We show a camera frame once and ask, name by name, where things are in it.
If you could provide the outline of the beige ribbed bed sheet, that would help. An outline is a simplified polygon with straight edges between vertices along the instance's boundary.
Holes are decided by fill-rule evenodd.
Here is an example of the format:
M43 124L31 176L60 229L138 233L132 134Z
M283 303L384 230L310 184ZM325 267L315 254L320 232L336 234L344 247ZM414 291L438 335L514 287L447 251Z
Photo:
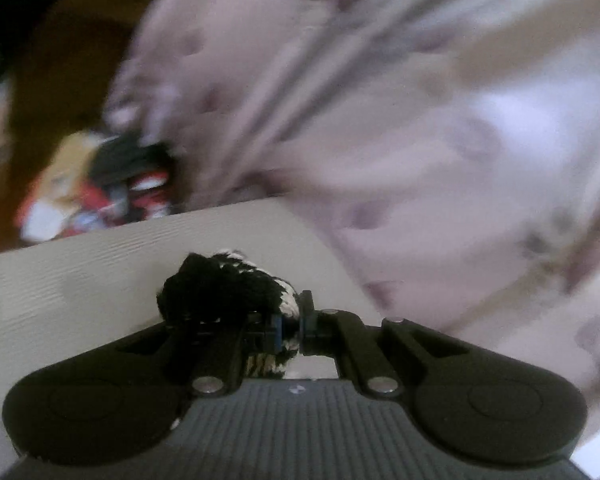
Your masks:
M313 230L279 200L177 214L0 255L0 475L16 453L1 422L21 377L158 322L156 293L191 252L237 249L320 309L381 315Z

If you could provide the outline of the pink leaf pattern curtain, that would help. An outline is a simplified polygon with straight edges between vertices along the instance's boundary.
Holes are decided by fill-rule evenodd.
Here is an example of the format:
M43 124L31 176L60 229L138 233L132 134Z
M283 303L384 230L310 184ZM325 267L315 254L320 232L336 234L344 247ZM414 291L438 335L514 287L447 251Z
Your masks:
M373 300L600 404L600 0L155 0L104 108L280 195Z

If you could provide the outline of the colourful clutter pile on floor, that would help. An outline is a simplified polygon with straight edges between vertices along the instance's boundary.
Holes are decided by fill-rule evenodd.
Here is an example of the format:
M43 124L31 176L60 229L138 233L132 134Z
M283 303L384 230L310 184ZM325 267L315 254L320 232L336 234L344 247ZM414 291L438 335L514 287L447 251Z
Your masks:
M163 218L172 212L178 162L166 144L83 130L61 141L33 180L15 226L32 245Z

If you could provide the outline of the black white zigzag knit garment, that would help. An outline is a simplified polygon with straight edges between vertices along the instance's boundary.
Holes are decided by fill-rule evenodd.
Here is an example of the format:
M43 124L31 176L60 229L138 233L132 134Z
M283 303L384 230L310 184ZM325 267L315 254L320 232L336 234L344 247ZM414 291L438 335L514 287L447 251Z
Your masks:
M241 252L207 257L191 252L157 294L163 321L172 327L218 328L236 322L256 332L279 320L275 350L247 359L250 378L283 378L299 352L300 307L292 285L248 260Z

